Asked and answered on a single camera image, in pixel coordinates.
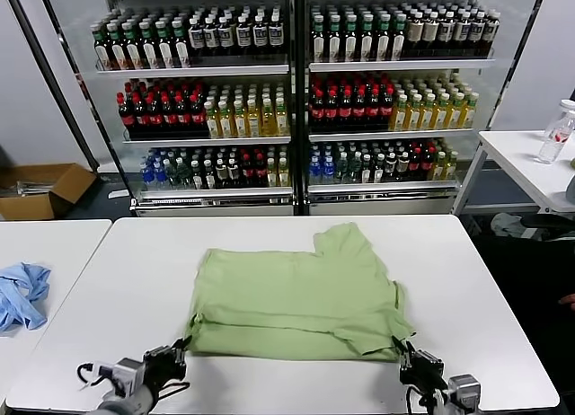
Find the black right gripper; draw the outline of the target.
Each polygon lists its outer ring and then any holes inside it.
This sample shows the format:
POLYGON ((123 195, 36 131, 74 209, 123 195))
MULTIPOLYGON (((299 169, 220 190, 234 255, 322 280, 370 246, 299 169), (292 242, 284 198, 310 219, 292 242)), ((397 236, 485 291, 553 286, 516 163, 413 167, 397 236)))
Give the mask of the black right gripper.
POLYGON ((419 391, 444 390, 444 363, 440 358, 423 349, 416 349, 410 341, 405 344, 392 337, 394 350, 400 362, 399 379, 404 385, 412 385, 419 391))

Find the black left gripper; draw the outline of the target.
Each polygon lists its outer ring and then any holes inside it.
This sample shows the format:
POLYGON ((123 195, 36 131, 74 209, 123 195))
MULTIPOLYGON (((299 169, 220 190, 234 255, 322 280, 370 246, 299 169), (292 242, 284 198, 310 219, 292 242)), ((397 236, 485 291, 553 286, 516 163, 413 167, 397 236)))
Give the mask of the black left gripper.
POLYGON ((151 391, 161 391, 172 380, 183 380, 186 376, 185 352, 192 336, 176 340, 172 346, 148 350, 144 356, 144 385, 151 391))

